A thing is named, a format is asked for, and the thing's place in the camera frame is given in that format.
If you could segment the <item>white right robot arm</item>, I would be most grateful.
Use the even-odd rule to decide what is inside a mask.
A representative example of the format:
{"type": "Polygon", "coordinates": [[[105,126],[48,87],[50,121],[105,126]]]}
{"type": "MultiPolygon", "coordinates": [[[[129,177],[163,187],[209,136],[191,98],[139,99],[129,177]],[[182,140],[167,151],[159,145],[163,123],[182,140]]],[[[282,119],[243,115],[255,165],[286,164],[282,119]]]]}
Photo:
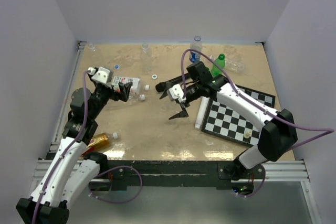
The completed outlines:
{"type": "Polygon", "coordinates": [[[171,118],[188,116],[189,104],[207,97],[228,106],[247,119],[260,132],[257,145],[242,152],[233,161],[234,173],[239,178],[246,178],[253,168],[266,161],[277,161],[297,142],[297,132],[293,126],[293,115],[286,109],[277,111],[255,100],[238,89],[222,74],[211,75],[202,62],[187,67],[187,75],[193,84],[183,90],[182,77],[163,83],[163,96],[169,97],[181,107],[181,112],[171,118]]]}

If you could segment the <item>clear plastic bottle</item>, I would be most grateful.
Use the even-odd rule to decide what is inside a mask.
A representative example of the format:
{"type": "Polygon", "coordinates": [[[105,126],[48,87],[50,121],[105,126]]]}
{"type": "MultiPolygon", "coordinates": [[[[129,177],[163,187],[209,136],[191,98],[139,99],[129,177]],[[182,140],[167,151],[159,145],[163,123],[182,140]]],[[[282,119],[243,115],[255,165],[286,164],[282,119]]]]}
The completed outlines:
{"type": "Polygon", "coordinates": [[[143,72],[149,74],[152,69],[152,51],[147,43],[142,44],[140,60],[143,72]]]}

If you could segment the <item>clear crushed bottle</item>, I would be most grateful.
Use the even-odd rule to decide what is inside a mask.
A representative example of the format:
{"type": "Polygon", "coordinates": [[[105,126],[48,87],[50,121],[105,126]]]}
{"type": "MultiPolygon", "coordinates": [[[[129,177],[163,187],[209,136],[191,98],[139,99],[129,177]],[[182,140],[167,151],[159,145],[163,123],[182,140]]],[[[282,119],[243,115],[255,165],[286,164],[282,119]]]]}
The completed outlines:
{"type": "Polygon", "coordinates": [[[113,101],[110,100],[108,104],[106,105],[107,110],[120,110],[120,109],[126,109],[130,108],[131,106],[136,105],[137,103],[145,101],[145,95],[144,94],[139,94],[139,95],[134,95],[130,96],[127,100],[127,102],[124,101],[113,101]]]}

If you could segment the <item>gold label drink bottle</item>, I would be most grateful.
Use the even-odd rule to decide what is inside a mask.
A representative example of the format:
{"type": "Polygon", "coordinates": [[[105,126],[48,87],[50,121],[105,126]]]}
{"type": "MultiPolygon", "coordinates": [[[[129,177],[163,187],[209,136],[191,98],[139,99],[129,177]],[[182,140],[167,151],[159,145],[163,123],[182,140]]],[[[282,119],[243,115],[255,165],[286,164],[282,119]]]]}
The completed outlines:
{"type": "Polygon", "coordinates": [[[81,157],[84,157],[88,153],[101,151],[111,145],[112,140],[117,140],[119,138],[117,132],[112,134],[101,133],[95,135],[90,140],[86,150],[81,154],[81,157]]]}

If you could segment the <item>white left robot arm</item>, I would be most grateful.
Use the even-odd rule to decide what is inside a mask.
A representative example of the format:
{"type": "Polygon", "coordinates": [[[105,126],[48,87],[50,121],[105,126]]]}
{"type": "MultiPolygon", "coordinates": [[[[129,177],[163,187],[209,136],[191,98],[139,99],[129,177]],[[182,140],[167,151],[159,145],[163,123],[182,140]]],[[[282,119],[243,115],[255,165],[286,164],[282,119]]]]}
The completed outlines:
{"type": "Polygon", "coordinates": [[[108,174],[104,154],[90,154],[76,172],[73,168],[95,134],[99,113],[109,100],[126,102],[131,86],[130,82],[120,82],[120,90],[114,91],[113,87],[95,84],[94,92],[83,87],[72,93],[58,151],[30,197],[21,198],[16,205],[24,223],[66,223],[70,207],[89,181],[108,174]]]}

